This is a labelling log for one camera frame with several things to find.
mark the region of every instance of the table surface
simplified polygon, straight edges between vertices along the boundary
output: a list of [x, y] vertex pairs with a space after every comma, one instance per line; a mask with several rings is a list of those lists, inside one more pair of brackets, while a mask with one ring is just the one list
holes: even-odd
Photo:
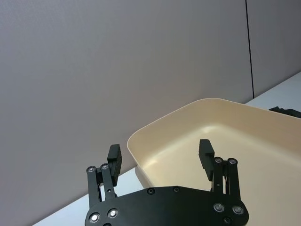
[[[301, 72], [261, 94], [246, 103], [246, 105], [263, 109], [279, 106], [280, 108], [292, 108], [301, 112], [301, 101], [299, 101], [299, 97], [301, 97], [300, 87]], [[118, 196], [143, 189], [143, 186], [135, 173], [135, 169], [136, 167], [119, 176], [118, 185], [115, 187], [115, 192]], [[103, 186], [101, 187], [101, 190], [102, 194], [104, 194]], [[83, 226], [88, 210], [89, 200], [88, 195], [85, 195], [49, 217], [34, 224], [34, 226]]]

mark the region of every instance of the gray wall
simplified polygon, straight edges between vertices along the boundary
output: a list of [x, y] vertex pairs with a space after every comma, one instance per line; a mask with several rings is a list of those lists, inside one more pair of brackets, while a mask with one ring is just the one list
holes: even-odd
[[85, 170], [194, 100], [252, 97], [241, 0], [2, 0], [1, 225], [86, 194]]
[[301, 1], [248, 0], [255, 96], [301, 71]]

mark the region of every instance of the white table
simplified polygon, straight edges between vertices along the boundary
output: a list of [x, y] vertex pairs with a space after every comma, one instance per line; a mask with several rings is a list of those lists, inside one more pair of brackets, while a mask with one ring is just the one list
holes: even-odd
[[[299, 100], [300, 97], [301, 73], [298, 73], [246, 103], [246, 105], [263, 109], [279, 106], [280, 108], [285, 109], [293, 108], [301, 112], [301, 101]], [[129, 170], [118, 178], [118, 185], [115, 188], [115, 192], [118, 196], [143, 189], [143, 186], [141, 185], [135, 173], [135, 169], [136, 168]], [[34, 226], [83, 226], [88, 210], [88, 195], [85, 195], [84, 197], [50, 215], [49, 217], [34, 224]]]

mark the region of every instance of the black object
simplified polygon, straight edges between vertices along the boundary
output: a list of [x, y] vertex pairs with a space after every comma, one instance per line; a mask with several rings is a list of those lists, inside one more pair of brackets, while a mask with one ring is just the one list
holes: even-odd
[[279, 108], [279, 107], [273, 107], [269, 110], [273, 111], [273, 112], [278, 112], [278, 113], [294, 116], [294, 117], [297, 117], [297, 118], [301, 118], [301, 112], [298, 112], [294, 109], [283, 109], [283, 108]]
[[[240, 200], [238, 162], [232, 158], [227, 161], [214, 158], [209, 140], [200, 140], [199, 157], [212, 181], [211, 191], [181, 186], [152, 187], [117, 197], [113, 180], [117, 182], [116, 172], [120, 171], [122, 161], [119, 145], [111, 146], [108, 156], [109, 164], [87, 169], [90, 210], [86, 226], [242, 226], [248, 222], [248, 211]], [[106, 196], [103, 202], [101, 183]]]

